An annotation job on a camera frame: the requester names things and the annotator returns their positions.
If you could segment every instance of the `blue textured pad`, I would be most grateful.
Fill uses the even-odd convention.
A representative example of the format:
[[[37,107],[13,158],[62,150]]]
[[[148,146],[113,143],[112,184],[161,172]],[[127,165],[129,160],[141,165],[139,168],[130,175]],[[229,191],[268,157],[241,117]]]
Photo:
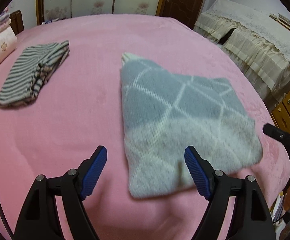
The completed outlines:
[[[85,177],[83,178],[82,191],[80,194],[82,200],[93,193],[106,161],[107,150],[105,147],[103,147],[87,171]]]
[[[209,199],[211,192],[209,190],[208,178],[189,147],[185,150],[184,158],[199,195],[204,196],[206,200]]]

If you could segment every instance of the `wooden door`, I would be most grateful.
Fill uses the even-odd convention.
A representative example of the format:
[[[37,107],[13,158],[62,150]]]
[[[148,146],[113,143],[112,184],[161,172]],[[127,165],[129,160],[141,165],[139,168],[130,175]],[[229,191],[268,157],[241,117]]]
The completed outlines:
[[[194,28],[203,0],[165,0],[163,17],[172,17]]]

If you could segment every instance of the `metal screw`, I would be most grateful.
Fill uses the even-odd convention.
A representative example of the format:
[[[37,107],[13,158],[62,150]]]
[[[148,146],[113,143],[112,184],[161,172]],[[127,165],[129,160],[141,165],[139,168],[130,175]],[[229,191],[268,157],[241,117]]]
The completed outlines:
[[[252,176],[252,175],[248,175],[248,176],[247,176],[247,179],[248,179],[250,182],[255,181],[255,177]]]
[[[221,177],[224,175],[224,173],[221,170],[215,170],[215,175]]]
[[[37,181],[42,181],[43,179],[44,179],[44,175],[43,174],[41,174],[41,175],[38,175],[37,177],[36,177],[36,180]]]
[[[76,172],[77,172],[77,170],[75,170],[75,169],[70,169],[67,173],[68,173],[68,175],[73,176],[73,175],[76,174]]]

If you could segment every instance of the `black and white striped clothing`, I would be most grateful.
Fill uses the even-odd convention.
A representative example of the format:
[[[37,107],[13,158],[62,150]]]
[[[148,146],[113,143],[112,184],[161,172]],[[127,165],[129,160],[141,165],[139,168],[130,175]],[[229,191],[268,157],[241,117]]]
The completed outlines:
[[[27,105],[69,53],[69,41],[27,47],[11,68],[0,91],[0,108]]]

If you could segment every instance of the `pink bedsheet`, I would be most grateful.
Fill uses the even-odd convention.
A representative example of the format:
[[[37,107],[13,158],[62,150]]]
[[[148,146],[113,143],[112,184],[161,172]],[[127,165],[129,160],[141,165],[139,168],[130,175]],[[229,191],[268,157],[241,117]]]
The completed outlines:
[[[108,161],[84,206],[100,239],[191,239],[207,201],[195,189],[150,200],[128,192],[124,154],[120,68],[123,52],[151,59],[169,71],[228,78],[248,114],[256,120],[263,159],[234,176],[253,174],[272,204],[290,174],[288,155],[263,135],[272,123],[252,85],[217,46],[170,18],[101,15],[73,18],[25,30],[18,48],[0,65],[0,88],[27,46],[70,41],[70,55],[41,90],[37,101],[0,110],[0,199],[14,230],[26,194],[38,174],[61,176],[89,158],[98,145]],[[58,198],[66,239],[72,239]],[[219,239],[230,223],[233,199]],[[0,230],[7,236],[0,221]]]

